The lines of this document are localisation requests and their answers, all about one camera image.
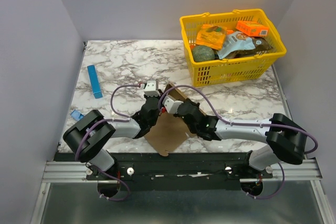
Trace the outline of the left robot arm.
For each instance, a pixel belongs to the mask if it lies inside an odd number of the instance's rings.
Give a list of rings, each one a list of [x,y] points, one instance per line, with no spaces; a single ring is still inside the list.
[[[137,139],[149,133],[159,117],[159,99],[146,96],[141,109],[124,120],[108,121],[99,110],[92,110],[70,127],[62,138],[73,153],[80,151],[75,160],[94,165],[104,179],[112,179],[117,171],[116,160],[103,147],[110,138]]]

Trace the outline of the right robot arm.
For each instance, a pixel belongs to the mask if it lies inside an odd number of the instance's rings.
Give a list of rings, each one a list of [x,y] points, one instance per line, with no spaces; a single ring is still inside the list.
[[[201,112],[199,104],[187,99],[174,109],[168,109],[187,125],[189,131],[204,140],[238,139],[264,143],[248,154],[241,165],[242,173],[255,177],[267,166],[278,162],[300,165],[303,162],[307,136],[305,130],[281,113],[271,119],[222,121],[217,116]]]

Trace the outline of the brown cardboard box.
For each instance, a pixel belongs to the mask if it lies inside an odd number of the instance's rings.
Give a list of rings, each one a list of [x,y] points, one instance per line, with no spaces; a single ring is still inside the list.
[[[151,127],[144,138],[161,155],[168,156],[187,139],[197,137],[192,134],[181,118],[164,112],[158,117],[156,125]]]

